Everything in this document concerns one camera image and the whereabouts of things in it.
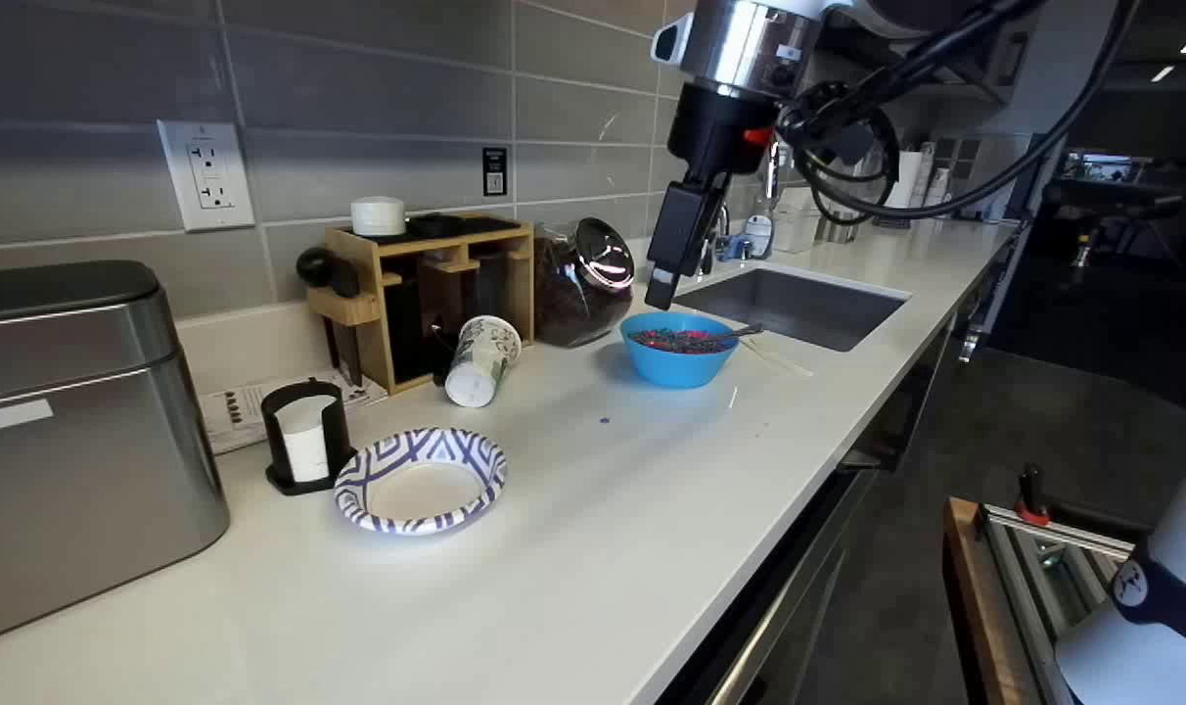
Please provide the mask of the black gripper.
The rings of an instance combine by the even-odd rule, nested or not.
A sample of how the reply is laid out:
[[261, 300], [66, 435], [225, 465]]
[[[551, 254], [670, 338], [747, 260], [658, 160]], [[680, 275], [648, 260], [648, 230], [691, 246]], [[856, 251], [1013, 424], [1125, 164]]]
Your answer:
[[770, 144], [781, 108], [760, 99], [717, 95], [684, 83], [670, 126], [670, 151], [684, 164], [665, 187], [651, 238], [648, 300], [665, 310], [684, 275], [702, 260], [702, 241], [717, 217], [717, 199], [732, 177], [751, 177]]

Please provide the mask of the robot arm silver white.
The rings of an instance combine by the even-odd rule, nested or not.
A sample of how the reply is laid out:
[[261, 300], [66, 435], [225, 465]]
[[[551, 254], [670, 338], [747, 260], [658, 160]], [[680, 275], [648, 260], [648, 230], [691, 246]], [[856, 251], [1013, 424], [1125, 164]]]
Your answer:
[[[886, 177], [897, 181], [886, 106], [1019, 11], [1019, 0], [974, 6], [925, 0], [919, 16], [899, 19], [876, 0], [696, 0], [670, 19], [654, 33], [654, 57], [684, 72], [670, 126], [670, 151], [684, 170], [662, 197], [648, 300], [665, 310], [679, 296], [679, 280], [696, 268], [714, 238], [730, 185], [751, 177], [775, 139], [832, 150], [850, 129], [867, 129], [888, 139]], [[808, 67], [838, 16], [880, 39], [903, 39], [907, 52], [852, 87], [812, 87]]]

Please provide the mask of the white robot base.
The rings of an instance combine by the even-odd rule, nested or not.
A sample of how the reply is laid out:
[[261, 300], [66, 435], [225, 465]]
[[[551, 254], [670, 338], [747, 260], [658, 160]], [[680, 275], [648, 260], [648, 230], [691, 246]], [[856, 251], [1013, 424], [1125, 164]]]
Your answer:
[[1056, 667], [1078, 705], [1186, 705], [1186, 482]]

